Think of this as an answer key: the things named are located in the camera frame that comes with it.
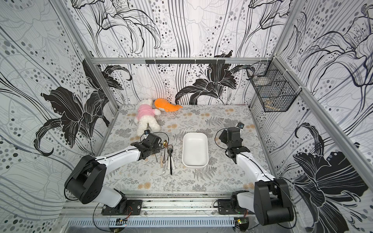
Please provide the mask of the iridescent gold spoon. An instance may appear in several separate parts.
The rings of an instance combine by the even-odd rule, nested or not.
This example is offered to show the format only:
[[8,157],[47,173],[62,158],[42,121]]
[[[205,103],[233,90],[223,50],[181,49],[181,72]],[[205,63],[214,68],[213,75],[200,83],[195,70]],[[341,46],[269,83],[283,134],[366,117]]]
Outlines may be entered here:
[[164,141],[163,141],[164,154],[163,154],[163,158],[162,158],[162,165],[164,165],[164,164],[166,163],[166,151],[167,151],[167,146],[168,146],[168,141],[167,141],[167,140],[164,140]]

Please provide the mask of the black spoon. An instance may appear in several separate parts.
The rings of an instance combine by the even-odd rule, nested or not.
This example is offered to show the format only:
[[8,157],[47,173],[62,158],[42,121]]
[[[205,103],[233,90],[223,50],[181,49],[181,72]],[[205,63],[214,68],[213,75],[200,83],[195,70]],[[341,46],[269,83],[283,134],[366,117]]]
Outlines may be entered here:
[[168,162],[170,168],[170,175],[173,175],[173,145],[168,145]]

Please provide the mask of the silver white handled spoon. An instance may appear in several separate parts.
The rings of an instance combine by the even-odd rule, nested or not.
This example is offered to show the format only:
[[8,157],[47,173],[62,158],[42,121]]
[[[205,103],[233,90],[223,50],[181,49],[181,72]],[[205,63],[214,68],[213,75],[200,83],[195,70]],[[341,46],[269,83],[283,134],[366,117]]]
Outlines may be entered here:
[[[168,162],[168,149],[167,149],[167,158],[166,158],[166,163],[164,165],[164,170],[170,170],[169,168],[169,162]],[[174,162],[174,158],[173,158],[173,171],[175,170],[175,162]]]

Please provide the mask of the white rectangular storage box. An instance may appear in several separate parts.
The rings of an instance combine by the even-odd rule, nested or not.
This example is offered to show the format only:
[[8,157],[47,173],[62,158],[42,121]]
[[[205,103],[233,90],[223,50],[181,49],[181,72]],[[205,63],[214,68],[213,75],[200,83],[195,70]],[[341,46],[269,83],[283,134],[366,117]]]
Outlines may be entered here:
[[189,169],[203,169],[208,165],[208,138],[203,133],[191,132],[184,135],[182,163]]

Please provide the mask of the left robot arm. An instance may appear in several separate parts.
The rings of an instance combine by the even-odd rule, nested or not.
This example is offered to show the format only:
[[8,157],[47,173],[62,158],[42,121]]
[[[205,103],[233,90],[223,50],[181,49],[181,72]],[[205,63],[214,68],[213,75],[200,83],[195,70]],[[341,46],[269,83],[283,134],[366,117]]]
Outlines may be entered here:
[[118,190],[104,186],[106,175],[160,152],[161,143],[159,136],[149,133],[142,141],[131,143],[118,152],[99,157],[86,155],[80,159],[64,187],[82,204],[101,203],[123,213],[127,208],[127,197]]

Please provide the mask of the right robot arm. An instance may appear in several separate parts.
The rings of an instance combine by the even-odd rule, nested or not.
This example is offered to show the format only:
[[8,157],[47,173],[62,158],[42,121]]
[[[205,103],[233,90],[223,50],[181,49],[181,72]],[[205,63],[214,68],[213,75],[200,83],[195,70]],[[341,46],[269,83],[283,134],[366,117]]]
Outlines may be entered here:
[[219,140],[226,145],[225,155],[254,181],[254,192],[235,191],[230,200],[218,200],[219,213],[255,214],[262,226],[296,221],[288,184],[268,173],[242,145],[241,127],[222,129]]

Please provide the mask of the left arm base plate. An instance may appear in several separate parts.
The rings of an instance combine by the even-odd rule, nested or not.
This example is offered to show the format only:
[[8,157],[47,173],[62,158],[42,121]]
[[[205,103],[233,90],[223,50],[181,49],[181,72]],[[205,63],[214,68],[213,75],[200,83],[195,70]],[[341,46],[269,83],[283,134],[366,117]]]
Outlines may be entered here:
[[115,207],[104,206],[102,215],[104,216],[138,216],[142,208],[142,200],[122,200]]

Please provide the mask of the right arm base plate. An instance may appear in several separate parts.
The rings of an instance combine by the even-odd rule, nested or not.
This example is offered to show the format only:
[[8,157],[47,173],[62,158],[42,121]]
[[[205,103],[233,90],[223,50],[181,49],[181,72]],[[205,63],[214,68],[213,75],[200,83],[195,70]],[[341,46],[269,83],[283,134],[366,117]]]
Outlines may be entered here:
[[231,201],[228,199],[218,199],[216,207],[220,215],[242,215],[244,214],[243,210],[235,209],[233,205],[231,204]]

